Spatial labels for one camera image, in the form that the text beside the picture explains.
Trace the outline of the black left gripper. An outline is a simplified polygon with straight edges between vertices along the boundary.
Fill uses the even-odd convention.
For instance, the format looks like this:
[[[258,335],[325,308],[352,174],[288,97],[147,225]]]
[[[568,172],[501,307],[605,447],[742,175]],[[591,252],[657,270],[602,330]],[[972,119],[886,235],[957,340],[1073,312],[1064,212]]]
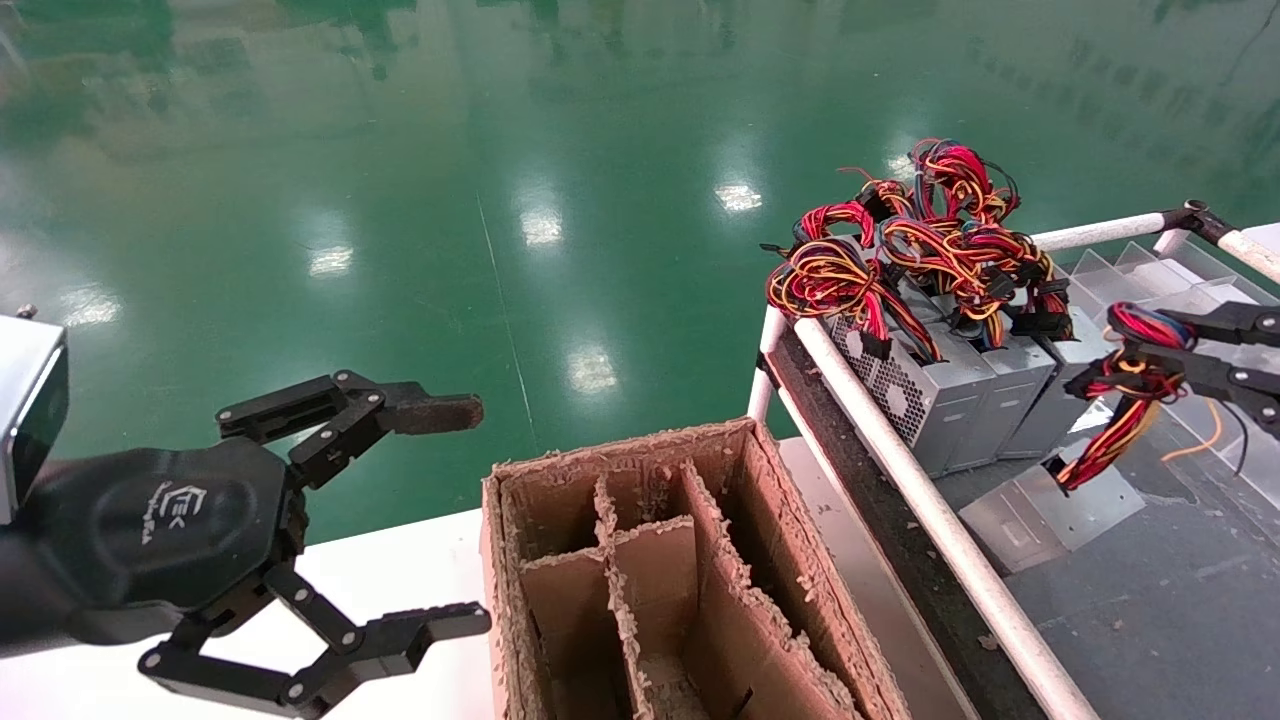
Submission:
[[[340,370],[219,410],[220,437],[246,439],[49,464],[18,514],[18,639],[136,643],[173,632],[138,661],[165,691],[323,719],[366,683],[416,673],[434,644],[488,633],[492,616],[465,602],[356,625],[292,568],[307,529],[300,489],[323,488],[388,434],[471,430],[483,419],[476,395]],[[298,433],[288,466],[259,446]],[[310,665],[289,674],[202,653],[274,600],[325,644]]]

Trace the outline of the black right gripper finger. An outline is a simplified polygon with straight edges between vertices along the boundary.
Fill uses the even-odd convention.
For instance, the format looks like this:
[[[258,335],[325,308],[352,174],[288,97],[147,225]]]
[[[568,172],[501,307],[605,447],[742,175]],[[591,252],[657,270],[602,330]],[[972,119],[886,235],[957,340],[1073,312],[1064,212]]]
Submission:
[[[1184,389],[1230,404],[1261,430],[1279,437],[1276,374],[1148,343],[1126,343],[1085,369],[1087,398],[1117,392],[1138,404],[1171,404]]]
[[[1224,302],[1208,313],[1162,309],[1165,316],[1190,329],[1197,341],[1279,347],[1279,306]]]

